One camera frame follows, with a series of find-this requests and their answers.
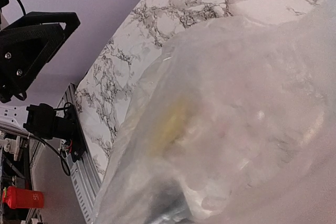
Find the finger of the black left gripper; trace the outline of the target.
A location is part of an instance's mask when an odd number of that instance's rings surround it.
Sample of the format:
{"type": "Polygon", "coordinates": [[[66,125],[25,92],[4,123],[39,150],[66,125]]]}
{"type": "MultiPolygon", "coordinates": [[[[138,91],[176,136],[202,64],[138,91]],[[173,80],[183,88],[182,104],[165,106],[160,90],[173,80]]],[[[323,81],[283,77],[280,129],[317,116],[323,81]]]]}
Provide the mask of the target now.
{"type": "Polygon", "coordinates": [[[1,102],[26,100],[44,65],[79,25],[74,12],[30,12],[1,30],[1,102]]]}

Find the clear zip top bag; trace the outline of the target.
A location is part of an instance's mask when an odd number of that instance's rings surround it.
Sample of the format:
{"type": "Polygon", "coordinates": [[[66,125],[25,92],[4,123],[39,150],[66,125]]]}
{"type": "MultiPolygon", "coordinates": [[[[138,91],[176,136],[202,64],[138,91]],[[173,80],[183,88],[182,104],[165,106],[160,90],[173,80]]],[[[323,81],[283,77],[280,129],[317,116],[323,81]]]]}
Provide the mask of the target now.
{"type": "Polygon", "coordinates": [[[335,223],[335,0],[299,20],[212,19],[143,73],[97,195],[94,223],[335,223]],[[192,116],[152,152],[178,98],[192,116]]]}

